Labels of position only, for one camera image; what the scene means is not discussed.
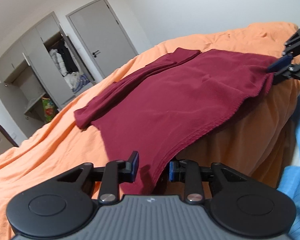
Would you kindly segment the hanging black garment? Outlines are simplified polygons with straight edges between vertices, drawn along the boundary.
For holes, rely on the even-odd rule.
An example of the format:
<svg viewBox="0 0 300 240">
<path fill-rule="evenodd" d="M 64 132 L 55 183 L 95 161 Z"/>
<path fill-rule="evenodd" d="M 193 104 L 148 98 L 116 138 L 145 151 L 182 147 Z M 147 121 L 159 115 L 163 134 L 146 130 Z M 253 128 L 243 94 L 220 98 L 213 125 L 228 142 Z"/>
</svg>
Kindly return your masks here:
<svg viewBox="0 0 300 240">
<path fill-rule="evenodd" d="M 69 74 L 73 72 L 79 72 L 75 62 L 72 59 L 70 51 L 66 48 L 63 41 L 60 41 L 58 44 L 58 53 L 61 54 L 63 62 L 65 64 L 65 68 Z"/>
</svg>

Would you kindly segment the orange bed sheet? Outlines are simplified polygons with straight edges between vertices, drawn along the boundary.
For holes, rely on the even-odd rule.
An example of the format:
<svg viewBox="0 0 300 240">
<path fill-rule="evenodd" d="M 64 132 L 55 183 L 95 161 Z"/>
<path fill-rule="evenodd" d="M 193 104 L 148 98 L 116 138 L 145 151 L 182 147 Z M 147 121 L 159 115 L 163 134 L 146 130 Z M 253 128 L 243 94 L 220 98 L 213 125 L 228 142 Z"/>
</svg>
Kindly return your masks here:
<svg viewBox="0 0 300 240">
<path fill-rule="evenodd" d="M 81 131 L 75 125 L 74 111 L 85 106 L 111 83 L 179 47 L 279 57 L 284 43 L 297 29 L 296 24 L 288 22 L 253 23 L 242 29 L 178 37 L 157 44 L 115 70 L 68 104 L 19 147 L 10 148 L 0 155 L 0 239 L 13 237 L 6 218 L 6 206 L 16 194 L 81 163 L 91 162 L 96 166 L 107 163 L 100 132 L 94 127 Z M 298 80 L 275 85 L 245 118 L 199 139 L 181 151 L 179 158 L 195 160 L 202 166 L 219 161 L 276 187 L 294 149 L 294 142 L 289 138 L 289 118 L 296 107 L 299 92 Z"/>
</svg>

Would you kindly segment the hanging white jacket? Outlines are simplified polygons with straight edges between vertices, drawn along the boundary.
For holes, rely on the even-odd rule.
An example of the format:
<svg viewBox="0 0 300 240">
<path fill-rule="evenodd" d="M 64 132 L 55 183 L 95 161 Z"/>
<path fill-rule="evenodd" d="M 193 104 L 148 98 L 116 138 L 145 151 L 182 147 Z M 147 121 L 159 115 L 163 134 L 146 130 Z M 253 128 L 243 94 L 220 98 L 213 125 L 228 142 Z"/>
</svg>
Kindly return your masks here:
<svg viewBox="0 0 300 240">
<path fill-rule="evenodd" d="M 57 49 L 51 49 L 49 51 L 49 54 L 51 56 L 51 59 L 55 63 L 57 69 L 61 73 L 62 76 L 66 76 L 68 74 L 68 71 L 66 70 L 64 60 L 61 56 L 61 54 L 58 52 Z"/>
</svg>

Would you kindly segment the maroon red garment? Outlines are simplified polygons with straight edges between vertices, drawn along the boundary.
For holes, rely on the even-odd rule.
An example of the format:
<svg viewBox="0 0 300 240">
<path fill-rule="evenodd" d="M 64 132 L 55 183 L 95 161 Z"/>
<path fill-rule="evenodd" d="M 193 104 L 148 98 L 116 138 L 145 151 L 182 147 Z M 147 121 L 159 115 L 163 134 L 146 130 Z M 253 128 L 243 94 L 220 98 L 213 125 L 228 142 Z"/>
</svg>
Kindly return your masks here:
<svg viewBox="0 0 300 240">
<path fill-rule="evenodd" d="M 177 48 L 112 83 L 74 112 L 101 132 L 110 160 L 140 155 L 125 194 L 150 194 L 166 165 L 202 136 L 236 123 L 268 94 L 275 57 Z"/>
</svg>

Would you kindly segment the grey wardrobe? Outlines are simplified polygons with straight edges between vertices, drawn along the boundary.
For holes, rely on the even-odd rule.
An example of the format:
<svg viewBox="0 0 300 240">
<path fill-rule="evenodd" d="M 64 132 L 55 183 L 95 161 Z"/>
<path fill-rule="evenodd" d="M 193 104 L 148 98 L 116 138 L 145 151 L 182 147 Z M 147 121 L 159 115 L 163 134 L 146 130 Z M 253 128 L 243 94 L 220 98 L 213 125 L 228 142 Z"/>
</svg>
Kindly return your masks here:
<svg viewBox="0 0 300 240">
<path fill-rule="evenodd" d="M 51 49 L 58 49 L 60 41 L 70 51 L 79 73 L 90 80 L 77 93 L 70 89 L 49 54 Z M 0 101 L 26 137 L 46 123 L 42 97 L 54 102 L 57 114 L 94 84 L 94 78 L 53 12 L 14 42 L 0 58 Z"/>
</svg>

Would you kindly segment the colourful bag in wardrobe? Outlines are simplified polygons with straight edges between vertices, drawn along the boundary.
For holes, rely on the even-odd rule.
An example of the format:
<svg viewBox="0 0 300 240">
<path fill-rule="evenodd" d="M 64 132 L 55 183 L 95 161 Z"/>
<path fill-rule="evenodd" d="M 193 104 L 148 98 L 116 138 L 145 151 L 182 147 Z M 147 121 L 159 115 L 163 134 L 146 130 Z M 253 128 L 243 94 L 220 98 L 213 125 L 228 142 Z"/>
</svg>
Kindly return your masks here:
<svg viewBox="0 0 300 240">
<path fill-rule="evenodd" d="M 56 106 L 54 102 L 48 97 L 42 97 L 41 100 L 43 105 L 45 122 L 49 123 L 56 116 Z"/>
</svg>

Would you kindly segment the grey room door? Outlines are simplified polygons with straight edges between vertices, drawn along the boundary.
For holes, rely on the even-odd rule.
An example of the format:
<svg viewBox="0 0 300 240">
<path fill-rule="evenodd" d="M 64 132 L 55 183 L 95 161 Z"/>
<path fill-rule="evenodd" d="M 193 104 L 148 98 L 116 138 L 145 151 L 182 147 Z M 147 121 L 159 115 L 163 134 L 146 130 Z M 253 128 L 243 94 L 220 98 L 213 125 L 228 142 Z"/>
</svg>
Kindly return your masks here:
<svg viewBox="0 0 300 240">
<path fill-rule="evenodd" d="M 67 18 L 102 77 L 138 54 L 107 0 L 92 1 Z"/>
</svg>

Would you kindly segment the pile of clothes in wardrobe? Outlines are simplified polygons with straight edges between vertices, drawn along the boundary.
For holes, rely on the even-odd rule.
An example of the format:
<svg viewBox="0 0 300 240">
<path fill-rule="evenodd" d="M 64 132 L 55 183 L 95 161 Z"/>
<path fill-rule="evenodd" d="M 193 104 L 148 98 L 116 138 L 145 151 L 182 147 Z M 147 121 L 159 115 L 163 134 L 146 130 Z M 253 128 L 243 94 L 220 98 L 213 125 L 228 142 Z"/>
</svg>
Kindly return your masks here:
<svg viewBox="0 0 300 240">
<path fill-rule="evenodd" d="M 90 83 L 90 80 L 87 78 L 87 76 L 79 72 L 66 74 L 64 79 L 74 93 L 79 92 L 84 86 Z"/>
</svg>

